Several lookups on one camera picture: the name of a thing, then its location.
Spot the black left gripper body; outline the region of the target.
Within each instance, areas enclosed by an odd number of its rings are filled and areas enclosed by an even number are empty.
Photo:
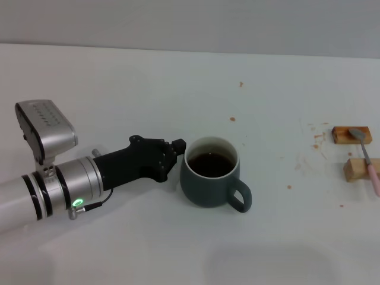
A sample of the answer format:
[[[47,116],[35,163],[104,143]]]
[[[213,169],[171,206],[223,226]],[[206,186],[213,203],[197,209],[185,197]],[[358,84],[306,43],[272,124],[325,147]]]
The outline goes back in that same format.
[[[164,159],[168,143],[163,139],[147,139],[138,135],[130,137],[129,142],[127,148],[94,159],[104,190],[140,178],[150,178],[156,182],[167,180]]]

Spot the grey ceramic cup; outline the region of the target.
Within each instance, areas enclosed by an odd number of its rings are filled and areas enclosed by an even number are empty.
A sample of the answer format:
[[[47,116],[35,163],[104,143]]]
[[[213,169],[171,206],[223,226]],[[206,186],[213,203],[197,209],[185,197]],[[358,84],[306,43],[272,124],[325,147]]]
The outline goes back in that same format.
[[[219,178],[200,176],[189,167],[188,161],[203,153],[222,154],[233,161],[235,167]],[[224,138],[200,138],[186,148],[180,169],[180,186],[187,199],[199,207],[213,208],[229,204],[236,211],[245,213],[252,205],[251,190],[240,180],[238,151]]]

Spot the pink handled metal spoon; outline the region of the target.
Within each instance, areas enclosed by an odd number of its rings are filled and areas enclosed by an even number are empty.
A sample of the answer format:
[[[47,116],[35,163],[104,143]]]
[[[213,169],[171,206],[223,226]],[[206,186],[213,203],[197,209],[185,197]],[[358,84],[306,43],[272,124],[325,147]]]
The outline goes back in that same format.
[[[369,158],[368,152],[365,149],[365,144],[364,144],[365,133],[359,129],[356,129],[356,128],[350,128],[349,133],[353,137],[355,137],[357,140],[360,141],[360,145],[361,145],[361,148],[362,148],[362,151],[363,151],[363,154],[365,157],[365,161],[367,164],[367,170],[369,173],[369,177],[370,177],[371,182],[372,182],[373,190],[374,190],[376,196],[380,198],[380,179],[378,178],[378,175],[376,173],[376,169],[373,166],[371,159]]]

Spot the dark coffee liquid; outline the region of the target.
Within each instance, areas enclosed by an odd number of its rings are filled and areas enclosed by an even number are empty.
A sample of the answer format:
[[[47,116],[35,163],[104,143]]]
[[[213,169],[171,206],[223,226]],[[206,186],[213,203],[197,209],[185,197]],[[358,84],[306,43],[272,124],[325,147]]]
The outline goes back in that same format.
[[[222,154],[203,153],[188,161],[189,167],[198,175],[219,178],[230,173],[235,163]]]

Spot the orange stained wooden block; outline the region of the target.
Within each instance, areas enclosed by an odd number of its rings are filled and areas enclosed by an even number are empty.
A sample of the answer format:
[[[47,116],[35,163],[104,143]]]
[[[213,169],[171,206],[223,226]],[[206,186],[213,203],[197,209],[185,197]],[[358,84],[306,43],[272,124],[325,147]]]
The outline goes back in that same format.
[[[340,145],[359,145],[360,140],[352,136],[350,129],[360,130],[364,134],[364,144],[372,142],[372,135],[368,126],[334,126],[332,128],[332,138],[335,144]]]

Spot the pale wooden block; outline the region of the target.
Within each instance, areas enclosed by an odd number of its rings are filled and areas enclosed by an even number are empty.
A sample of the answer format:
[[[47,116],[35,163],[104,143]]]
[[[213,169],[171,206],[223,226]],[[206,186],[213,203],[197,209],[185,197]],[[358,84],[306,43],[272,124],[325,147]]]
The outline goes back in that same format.
[[[380,179],[380,158],[371,159],[372,165],[376,170],[376,174]],[[370,179],[365,159],[350,158],[343,167],[344,176],[347,182],[354,182],[361,179]]]

